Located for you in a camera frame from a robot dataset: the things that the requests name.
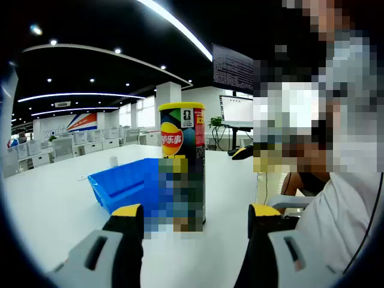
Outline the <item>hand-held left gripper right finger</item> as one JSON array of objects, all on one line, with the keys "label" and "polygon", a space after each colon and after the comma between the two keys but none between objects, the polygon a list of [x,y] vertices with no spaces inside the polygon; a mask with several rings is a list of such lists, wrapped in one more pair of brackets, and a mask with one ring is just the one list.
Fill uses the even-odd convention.
[{"label": "hand-held left gripper right finger", "polygon": [[248,245],[235,287],[334,287],[341,274],[296,230],[299,217],[248,207]]}]

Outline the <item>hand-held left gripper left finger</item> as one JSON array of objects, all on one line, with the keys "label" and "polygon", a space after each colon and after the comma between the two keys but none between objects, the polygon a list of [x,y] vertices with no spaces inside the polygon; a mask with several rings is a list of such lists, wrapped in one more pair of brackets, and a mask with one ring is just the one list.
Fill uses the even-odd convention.
[{"label": "hand-held left gripper left finger", "polygon": [[120,207],[47,276],[56,287],[140,287],[143,236],[143,206]]}]

